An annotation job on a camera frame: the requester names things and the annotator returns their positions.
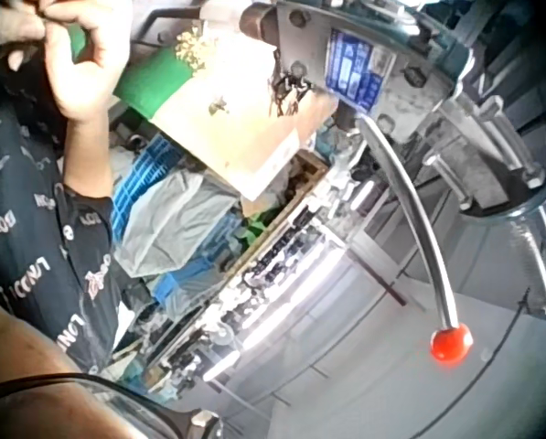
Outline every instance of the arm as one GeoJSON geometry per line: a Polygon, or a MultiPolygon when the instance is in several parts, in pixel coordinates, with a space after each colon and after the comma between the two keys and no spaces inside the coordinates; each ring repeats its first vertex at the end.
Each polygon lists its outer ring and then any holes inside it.
{"type": "Polygon", "coordinates": [[[85,197],[109,197],[112,170],[108,146],[107,112],[100,112],[88,121],[69,121],[63,183],[85,197]]]}
{"type": "Polygon", "coordinates": [[[45,64],[53,95],[69,120],[63,182],[90,198],[112,194],[108,101],[130,55],[131,2],[73,0],[46,7],[45,64]],[[68,30],[89,32],[91,56],[74,64],[68,30]]]}

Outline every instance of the chrome pipe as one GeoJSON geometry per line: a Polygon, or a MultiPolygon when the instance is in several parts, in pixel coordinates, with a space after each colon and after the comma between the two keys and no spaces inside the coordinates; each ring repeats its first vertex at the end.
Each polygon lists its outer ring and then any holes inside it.
{"type": "Polygon", "coordinates": [[[444,257],[441,254],[434,230],[425,212],[419,195],[404,166],[395,154],[392,146],[380,131],[378,125],[366,115],[360,115],[358,128],[386,174],[393,193],[398,197],[417,247],[423,257],[423,263],[435,291],[435,303],[441,319],[442,329],[459,327],[457,310],[452,287],[447,277],[444,257]]]}

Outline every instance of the person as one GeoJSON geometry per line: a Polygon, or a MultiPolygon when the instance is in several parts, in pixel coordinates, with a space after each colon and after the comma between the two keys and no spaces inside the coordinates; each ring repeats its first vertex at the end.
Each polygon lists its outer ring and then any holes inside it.
{"type": "MultiPolygon", "coordinates": [[[[0,385],[29,377],[79,372],[78,366],[50,339],[0,307],[0,385]]],[[[147,436],[87,387],[69,380],[13,391],[0,398],[0,438],[17,437],[147,436]]]]}
{"type": "Polygon", "coordinates": [[[0,306],[90,373],[112,354],[120,303],[107,105],[131,19],[124,0],[0,2],[0,306]],[[88,35],[82,58],[69,24],[88,35]]]}

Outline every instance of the label sticker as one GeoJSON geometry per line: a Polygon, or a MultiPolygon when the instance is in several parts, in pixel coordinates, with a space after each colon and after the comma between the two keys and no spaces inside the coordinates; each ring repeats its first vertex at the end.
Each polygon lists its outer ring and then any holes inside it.
{"type": "Polygon", "coordinates": [[[369,112],[392,64],[392,53],[333,29],[327,51],[326,86],[369,112]]]}

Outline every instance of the green cloth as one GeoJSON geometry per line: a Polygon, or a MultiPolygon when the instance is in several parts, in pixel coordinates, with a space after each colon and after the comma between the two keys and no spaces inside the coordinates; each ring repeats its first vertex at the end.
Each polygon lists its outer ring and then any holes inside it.
{"type": "Polygon", "coordinates": [[[146,62],[124,72],[114,94],[146,119],[152,119],[173,93],[193,76],[172,48],[160,48],[146,62]]]}

